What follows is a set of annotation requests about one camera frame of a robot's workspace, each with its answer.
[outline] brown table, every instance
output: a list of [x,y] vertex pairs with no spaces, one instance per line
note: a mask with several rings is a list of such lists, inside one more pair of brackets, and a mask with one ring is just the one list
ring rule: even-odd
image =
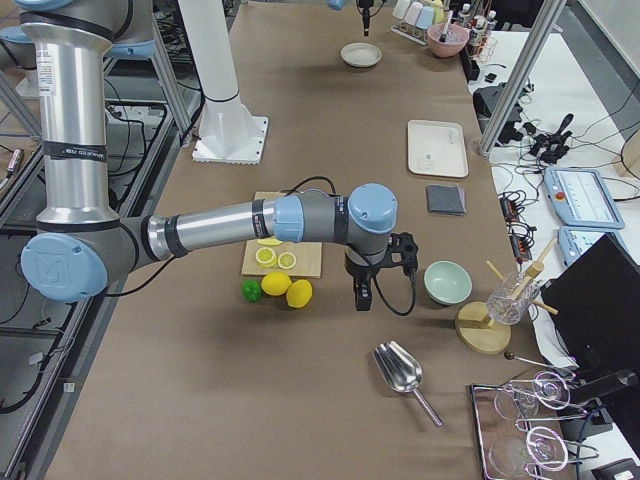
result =
[[[474,153],[480,132],[457,58],[434,58],[391,24],[389,9],[373,19],[369,41],[383,58],[358,70],[339,56],[362,41],[355,11],[244,5],[232,46],[244,102],[270,118],[262,162],[197,164],[185,150],[158,210],[245,202],[317,174],[345,194],[383,183],[398,198],[395,231],[420,246],[414,313],[396,317],[377,296],[370,312],[355,312],[336,245],[324,246],[323,276],[298,311],[282,298],[242,298],[244,245],[194,252],[120,301],[48,479],[479,478],[467,386],[500,383],[525,365],[465,347],[453,326],[459,307],[431,301],[421,277],[433,261],[456,261],[473,278],[471,299],[483,300],[496,286],[484,260],[507,271],[513,259],[489,165]],[[463,126],[464,217],[427,214],[425,186],[446,179],[408,171],[412,119]],[[132,275],[128,288],[155,268]],[[408,304],[400,272],[380,283],[398,308]],[[370,352],[391,339],[421,361],[442,429],[384,385]],[[530,324],[514,328],[512,348],[536,355]]]

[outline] bottle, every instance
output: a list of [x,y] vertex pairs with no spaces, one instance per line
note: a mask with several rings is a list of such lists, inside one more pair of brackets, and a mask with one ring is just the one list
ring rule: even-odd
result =
[[416,27],[426,30],[433,24],[433,17],[435,11],[432,7],[425,5],[422,7],[420,11],[420,16],[418,17],[418,21],[416,22]]
[[491,35],[491,32],[493,32],[496,29],[497,23],[498,21],[496,20],[496,11],[490,10],[489,14],[487,15],[487,28],[485,30],[485,35],[487,36]]
[[415,27],[418,17],[420,16],[420,12],[422,12],[422,3],[413,2],[409,5],[409,10],[407,10],[407,14],[404,16],[404,21]]
[[402,20],[407,14],[410,4],[411,0],[398,0],[398,3],[396,3],[396,6],[393,8],[392,15],[397,19]]
[[467,28],[469,24],[469,17],[471,16],[471,4],[465,3],[462,5],[462,10],[458,12],[458,18],[456,18],[456,25]]
[[478,16],[474,19],[475,25],[471,28],[469,32],[469,45],[472,47],[477,47],[480,45],[480,40],[482,40],[482,33],[484,32],[484,17]]

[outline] label sticker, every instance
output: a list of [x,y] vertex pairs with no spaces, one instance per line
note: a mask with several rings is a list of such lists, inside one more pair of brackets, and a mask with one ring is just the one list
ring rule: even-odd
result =
[[631,473],[629,470],[626,470],[624,472],[616,473],[613,478],[615,480],[632,480],[635,477],[633,476],[633,473]]
[[55,90],[55,71],[53,58],[47,50],[36,51],[38,65],[38,93],[41,97],[52,97]]

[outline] light green bowl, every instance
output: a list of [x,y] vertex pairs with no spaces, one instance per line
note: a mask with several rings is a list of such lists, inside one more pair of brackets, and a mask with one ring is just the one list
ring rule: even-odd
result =
[[471,277],[457,263],[442,260],[429,265],[424,272],[427,293],[442,305],[455,305],[471,294]]

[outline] metal scoop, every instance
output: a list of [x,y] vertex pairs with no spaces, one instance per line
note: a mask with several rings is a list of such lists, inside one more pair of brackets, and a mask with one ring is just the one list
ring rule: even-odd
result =
[[385,342],[373,350],[382,377],[392,390],[398,393],[413,393],[422,409],[427,412],[436,427],[442,420],[418,390],[422,381],[422,367],[418,361],[396,342]]

